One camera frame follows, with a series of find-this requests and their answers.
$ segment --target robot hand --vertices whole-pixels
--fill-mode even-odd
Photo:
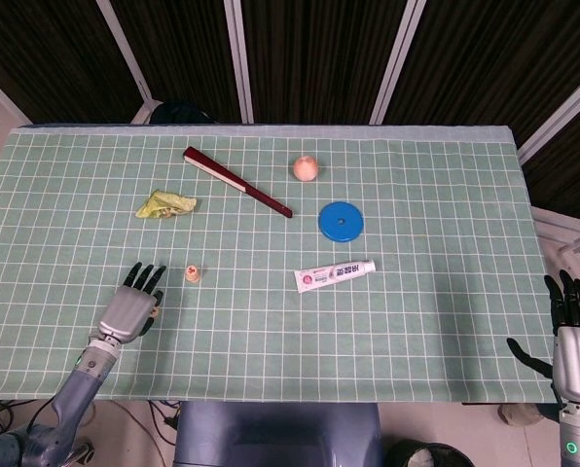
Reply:
[[[127,275],[124,285],[117,289],[113,300],[108,304],[98,324],[100,336],[104,339],[113,338],[119,343],[132,342],[137,337],[144,335],[154,323],[152,311],[155,306],[161,304],[163,292],[159,290],[153,295],[151,294],[166,267],[158,268],[145,284],[154,266],[149,265],[136,279],[141,266],[141,263],[134,265],[134,268]]]
[[[163,299],[161,291],[153,291],[166,267],[158,268],[147,281],[154,266],[136,278],[141,266],[137,263],[117,289],[99,322],[99,333],[91,336],[74,370],[52,398],[57,425],[35,424],[33,417],[27,426],[0,435],[0,467],[46,467],[65,461],[80,420],[119,358],[121,345],[145,334],[154,322],[154,307]]]
[[[513,354],[524,365],[553,381],[560,406],[562,465],[580,465],[580,280],[561,270],[562,291],[545,276],[550,291],[554,332],[554,366],[530,357],[519,344],[508,339]],[[562,400],[567,402],[563,407]]]

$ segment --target toothpaste tube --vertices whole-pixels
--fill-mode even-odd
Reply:
[[[354,263],[325,266],[324,268],[295,270],[294,277],[297,279],[299,293],[303,294],[307,290],[336,284],[353,277],[360,277],[374,270],[377,270],[374,261],[356,261]]]

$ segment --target yellow rag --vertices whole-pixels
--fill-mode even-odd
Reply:
[[[197,200],[184,198],[173,193],[155,190],[138,211],[136,217],[143,219],[158,219],[171,216],[181,216],[195,209]]]

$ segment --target blue plastic lid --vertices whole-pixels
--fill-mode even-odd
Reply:
[[[333,241],[351,241],[363,231],[364,219],[359,209],[349,202],[336,201],[322,208],[318,228]]]

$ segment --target white frame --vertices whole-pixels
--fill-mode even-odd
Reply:
[[[528,162],[556,133],[580,113],[580,86],[547,121],[535,131],[517,152],[520,164]]]
[[[552,242],[551,257],[562,269],[580,276],[580,219],[532,207],[537,236]]]
[[[389,107],[398,78],[407,59],[409,47],[416,35],[419,19],[424,11],[426,0],[407,0],[403,17],[398,24],[398,32],[391,48],[389,61],[383,74],[377,101],[370,117],[370,125],[381,125]]]
[[[32,125],[32,122],[28,117],[26,117],[26,114],[24,114],[19,109],[19,107],[17,107],[14,101],[11,100],[9,96],[7,96],[7,94],[5,94],[1,89],[0,89],[0,103],[5,109],[7,109],[9,112],[15,115],[22,122],[23,125]]]
[[[224,0],[225,19],[230,36],[234,76],[240,117],[244,124],[253,124],[253,102],[251,101],[251,84],[249,82],[249,63],[244,39],[244,24],[242,22],[242,6],[240,0]]]
[[[152,112],[154,109],[161,105],[162,102],[159,100],[152,99],[152,102],[143,102],[143,105],[138,109],[134,118],[130,121],[131,125],[147,125],[152,117]]]
[[[147,81],[143,76],[141,68],[138,66],[138,62],[134,57],[132,48],[127,41],[126,34],[124,33],[124,30],[122,29],[122,26],[117,19],[115,10],[113,10],[113,5],[111,5],[110,0],[95,0],[95,2],[97,3],[97,7],[99,8],[100,12],[104,16],[104,20],[111,30],[111,33],[113,34],[113,38],[117,43],[117,47],[119,47],[119,50],[121,51],[122,56],[126,61],[127,67],[130,70],[132,78],[138,87],[138,91],[141,93],[141,97],[143,98],[143,106],[147,107],[151,113],[158,106],[158,101],[152,97],[152,92],[150,91],[149,86],[147,86]],[[140,113],[141,110],[136,113],[132,120],[133,123],[135,123],[135,120],[140,117]]]

